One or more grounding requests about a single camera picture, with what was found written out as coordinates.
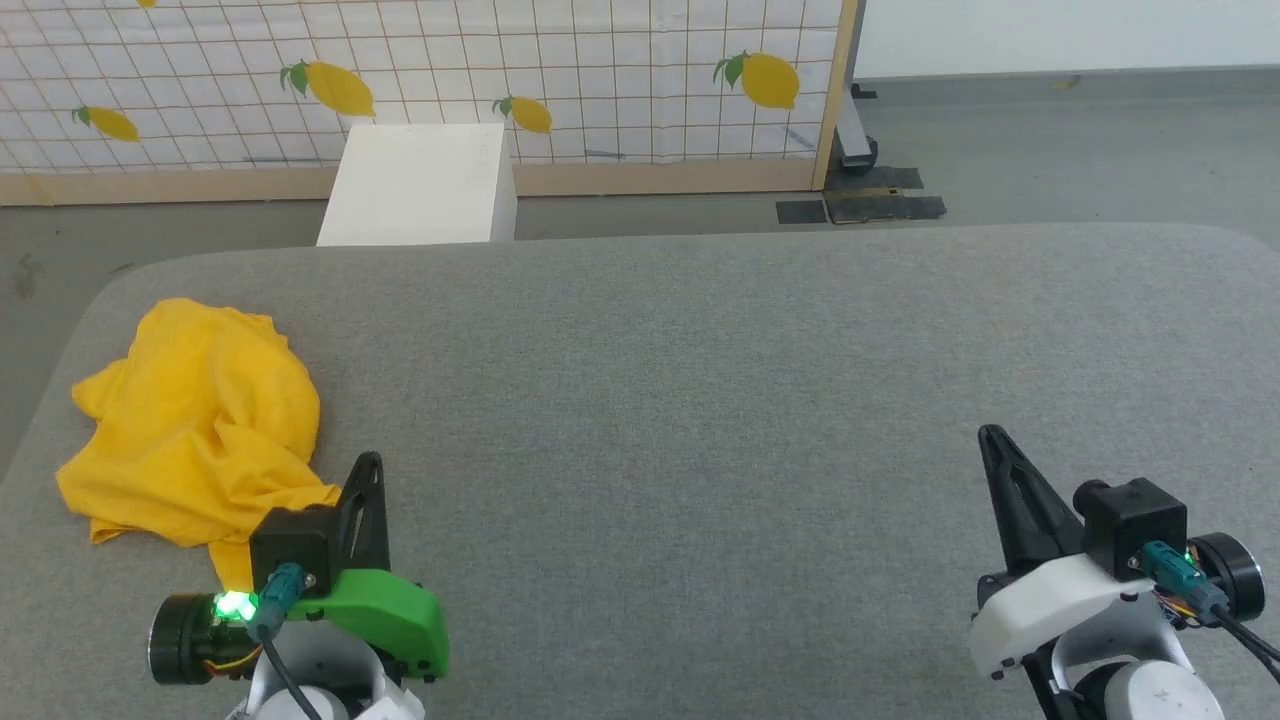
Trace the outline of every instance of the green led light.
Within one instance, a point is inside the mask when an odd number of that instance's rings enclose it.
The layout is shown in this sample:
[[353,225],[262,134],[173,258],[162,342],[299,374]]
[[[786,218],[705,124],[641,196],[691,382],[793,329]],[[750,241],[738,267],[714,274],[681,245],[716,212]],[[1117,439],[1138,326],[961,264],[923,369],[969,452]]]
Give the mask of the green led light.
[[247,592],[224,592],[214,598],[214,614],[223,620],[247,623],[257,615],[257,596]]

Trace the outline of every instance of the lemon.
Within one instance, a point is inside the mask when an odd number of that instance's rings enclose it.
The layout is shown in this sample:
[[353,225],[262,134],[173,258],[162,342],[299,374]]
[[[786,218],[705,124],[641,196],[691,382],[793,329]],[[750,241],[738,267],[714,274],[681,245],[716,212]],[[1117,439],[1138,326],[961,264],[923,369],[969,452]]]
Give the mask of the lemon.
[[724,79],[733,87],[737,78],[742,78],[742,92],[760,108],[776,108],[791,110],[796,106],[796,95],[800,92],[800,76],[796,69],[782,58],[756,53],[754,55],[742,53],[732,58],[724,58],[716,64],[712,70],[714,82],[721,70]]
[[529,132],[539,132],[543,135],[550,135],[552,132],[552,114],[543,106],[541,102],[529,99],[529,97],[503,97],[502,100],[493,101],[493,109],[502,110],[503,115],[508,115],[511,119],[516,120],[516,124],[527,129]]
[[79,120],[86,126],[92,126],[102,135],[123,142],[138,142],[138,128],[115,110],[106,108],[78,108],[72,110],[72,122]]
[[302,95],[307,94],[310,86],[316,100],[343,115],[374,117],[374,94],[365,81],[348,69],[329,63],[300,60],[297,65],[280,68],[282,88],[285,78]]

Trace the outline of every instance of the white foam block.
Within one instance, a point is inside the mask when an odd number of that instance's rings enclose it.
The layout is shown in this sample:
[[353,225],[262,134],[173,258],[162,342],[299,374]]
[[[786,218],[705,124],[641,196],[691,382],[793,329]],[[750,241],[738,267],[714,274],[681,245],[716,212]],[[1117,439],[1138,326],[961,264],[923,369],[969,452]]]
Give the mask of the white foam block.
[[515,240],[506,142],[498,123],[351,128],[316,245]]

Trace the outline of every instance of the gray table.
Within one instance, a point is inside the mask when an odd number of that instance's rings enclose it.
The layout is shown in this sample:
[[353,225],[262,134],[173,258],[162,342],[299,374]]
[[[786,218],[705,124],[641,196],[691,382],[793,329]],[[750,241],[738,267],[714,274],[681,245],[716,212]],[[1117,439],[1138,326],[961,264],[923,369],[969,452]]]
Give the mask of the gray table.
[[[186,295],[268,313],[324,402],[315,466],[383,452],[396,570],[442,597],[435,717],[1028,719],[974,676],[1000,566],[974,434],[1061,492],[1147,475],[1280,574],[1280,255],[1185,225],[1027,225],[284,250],[116,282],[0,484],[6,719],[220,717],[143,665],[205,553],[90,547],[54,470],[70,384]],[[1280,609],[1254,624],[1280,639]],[[1229,717],[1280,692],[1221,633]]]

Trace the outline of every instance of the wooden frame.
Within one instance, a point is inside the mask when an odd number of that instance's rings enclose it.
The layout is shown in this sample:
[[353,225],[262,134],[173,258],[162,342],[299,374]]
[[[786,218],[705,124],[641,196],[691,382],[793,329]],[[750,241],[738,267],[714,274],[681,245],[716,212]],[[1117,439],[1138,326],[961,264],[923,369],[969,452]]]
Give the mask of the wooden frame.
[[[860,0],[844,0],[827,105],[810,160],[719,160],[669,165],[516,165],[516,193],[666,195],[822,190],[831,160],[836,118],[845,95],[845,69]],[[234,200],[324,200],[337,168],[187,170],[110,174],[0,176],[3,205],[100,205]]]

